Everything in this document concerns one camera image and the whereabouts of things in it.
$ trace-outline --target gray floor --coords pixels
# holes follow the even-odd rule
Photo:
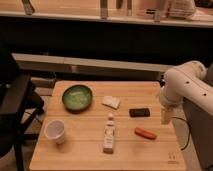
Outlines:
[[[45,101],[44,109],[46,109],[46,105],[48,104],[50,97],[43,96],[43,95],[51,94],[52,89],[38,88],[36,91],[44,99]],[[175,110],[175,116],[185,118],[181,107]],[[177,119],[173,119],[173,124],[178,136],[180,147],[183,147],[187,141],[187,136],[188,136],[187,125],[184,122]],[[41,124],[37,120],[34,120],[30,130],[28,131],[39,132],[40,128],[41,128]],[[25,171],[29,170],[29,163],[33,154],[35,143],[36,143],[35,141],[34,142],[32,141],[32,142],[28,142],[25,146],[23,146]],[[200,165],[197,159],[197,155],[194,149],[193,141],[191,138],[190,138],[188,147],[183,151],[183,156],[186,162],[187,171],[201,171]],[[0,159],[0,171],[16,171],[16,163],[15,163],[13,149],[6,156]]]

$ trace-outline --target cup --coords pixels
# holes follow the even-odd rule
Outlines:
[[[61,120],[53,120],[45,126],[44,134],[47,139],[56,144],[62,144],[65,141],[65,125]]]

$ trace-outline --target green bowl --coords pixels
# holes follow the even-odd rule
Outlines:
[[[65,90],[62,101],[71,111],[81,111],[92,103],[92,91],[85,85],[74,85]]]

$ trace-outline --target chair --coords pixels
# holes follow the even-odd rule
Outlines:
[[[22,145],[37,134],[26,134],[36,115],[44,113],[44,101],[34,92],[29,75],[19,69],[12,54],[0,39],[0,158],[14,147],[18,171],[24,171]],[[34,109],[24,121],[26,109]]]

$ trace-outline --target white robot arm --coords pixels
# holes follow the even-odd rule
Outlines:
[[[159,94],[159,101],[169,111],[180,105],[183,97],[191,100],[213,116],[213,88],[202,81],[207,69],[199,61],[190,61],[172,67],[164,74],[165,86]],[[162,115],[167,123],[171,115]]]

